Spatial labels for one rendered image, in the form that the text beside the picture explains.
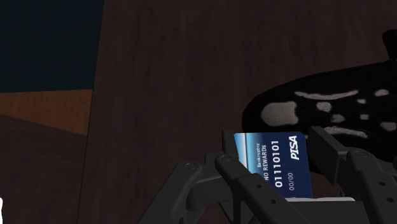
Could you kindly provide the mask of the blue bank card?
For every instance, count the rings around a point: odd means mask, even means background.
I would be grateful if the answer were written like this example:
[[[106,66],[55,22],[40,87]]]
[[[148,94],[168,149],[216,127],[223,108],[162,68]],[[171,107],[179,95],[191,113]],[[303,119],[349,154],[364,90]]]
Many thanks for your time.
[[[285,198],[312,198],[306,138],[301,132],[234,134],[239,161]]]

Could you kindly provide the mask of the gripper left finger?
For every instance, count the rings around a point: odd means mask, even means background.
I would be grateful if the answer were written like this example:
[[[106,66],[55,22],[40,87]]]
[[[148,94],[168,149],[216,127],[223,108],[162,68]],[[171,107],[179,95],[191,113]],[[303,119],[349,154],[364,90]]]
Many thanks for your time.
[[[205,164],[175,166],[138,224],[197,224],[207,206],[219,204],[230,224],[310,224],[259,174],[238,160],[232,132]]]

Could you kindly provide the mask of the black game controller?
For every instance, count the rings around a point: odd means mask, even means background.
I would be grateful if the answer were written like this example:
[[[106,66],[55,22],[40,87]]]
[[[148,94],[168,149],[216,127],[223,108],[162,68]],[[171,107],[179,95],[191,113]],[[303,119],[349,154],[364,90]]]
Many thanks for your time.
[[[308,133],[322,127],[344,146],[385,162],[397,157],[397,29],[383,33],[388,59],[312,74],[257,95],[242,114],[244,132]]]

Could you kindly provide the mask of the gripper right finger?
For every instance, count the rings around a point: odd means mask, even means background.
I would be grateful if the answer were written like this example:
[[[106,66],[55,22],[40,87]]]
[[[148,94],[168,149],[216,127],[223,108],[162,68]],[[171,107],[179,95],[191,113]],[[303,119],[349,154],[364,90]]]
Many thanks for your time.
[[[397,224],[397,180],[373,154],[346,148],[321,127],[309,129],[307,154],[332,185],[362,200],[371,224]]]

